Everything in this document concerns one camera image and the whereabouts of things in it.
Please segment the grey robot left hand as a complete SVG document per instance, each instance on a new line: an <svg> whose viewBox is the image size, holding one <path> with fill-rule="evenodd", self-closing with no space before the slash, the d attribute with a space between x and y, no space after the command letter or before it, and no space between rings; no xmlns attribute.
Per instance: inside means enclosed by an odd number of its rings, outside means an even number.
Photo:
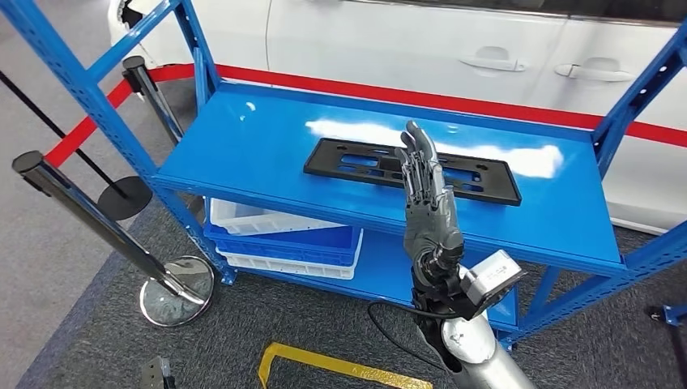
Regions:
<svg viewBox="0 0 687 389"><path fill-rule="evenodd" d="M176 389L176 380L171 373L169 359L153 357L141 366L141 389Z"/></svg>

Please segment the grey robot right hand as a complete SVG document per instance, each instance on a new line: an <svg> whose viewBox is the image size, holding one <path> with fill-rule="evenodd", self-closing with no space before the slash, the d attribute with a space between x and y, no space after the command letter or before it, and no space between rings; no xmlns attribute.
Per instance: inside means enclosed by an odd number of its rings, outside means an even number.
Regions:
<svg viewBox="0 0 687 389"><path fill-rule="evenodd" d="M416 122L407 122L401 140L395 155L406 195L403 247L426 282L456 276L464 240L453 186L446 184L434 142Z"/></svg>

